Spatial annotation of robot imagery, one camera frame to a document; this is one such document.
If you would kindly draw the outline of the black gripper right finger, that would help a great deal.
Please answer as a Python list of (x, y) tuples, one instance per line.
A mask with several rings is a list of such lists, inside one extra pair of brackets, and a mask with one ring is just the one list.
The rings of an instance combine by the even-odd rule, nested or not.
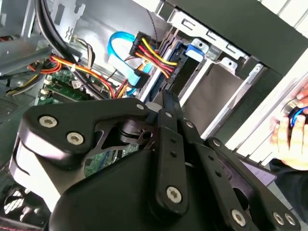
[(184, 146), (201, 168), (214, 196), (214, 224), (220, 231), (299, 231), (298, 219), (220, 140), (202, 140), (184, 119), (176, 94), (173, 108)]

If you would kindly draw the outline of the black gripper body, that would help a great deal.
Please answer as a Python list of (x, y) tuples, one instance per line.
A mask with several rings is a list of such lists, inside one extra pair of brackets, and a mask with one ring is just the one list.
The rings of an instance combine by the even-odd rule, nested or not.
[(70, 187), (51, 214), (51, 231), (230, 231), (204, 171), (186, 166), (189, 208), (179, 218), (150, 207), (154, 154), (131, 154)]

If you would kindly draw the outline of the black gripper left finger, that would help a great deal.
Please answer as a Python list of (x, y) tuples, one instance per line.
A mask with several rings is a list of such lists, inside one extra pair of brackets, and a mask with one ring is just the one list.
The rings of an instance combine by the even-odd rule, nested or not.
[(10, 171), (54, 211), (73, 185), (125, 157), (154, 154), (150, 207), (179, 218), (189, 208), (183, 136), (168, 91), (162, 104), (135, 98), (34, 106), (22, 116)]

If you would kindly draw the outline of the person's hand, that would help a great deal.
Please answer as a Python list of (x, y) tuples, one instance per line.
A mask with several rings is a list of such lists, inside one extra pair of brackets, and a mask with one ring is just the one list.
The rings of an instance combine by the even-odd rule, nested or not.
[(308, 169), (308, 88), (296, 96), (299, 100), (297, 107), (303, 109), (303, 114), (296, 117), (292, 130), (289, 129), (290, 119), (285, 116), (275, 125), (271, 145), (275, 158), (285, 165), (301, 171)]

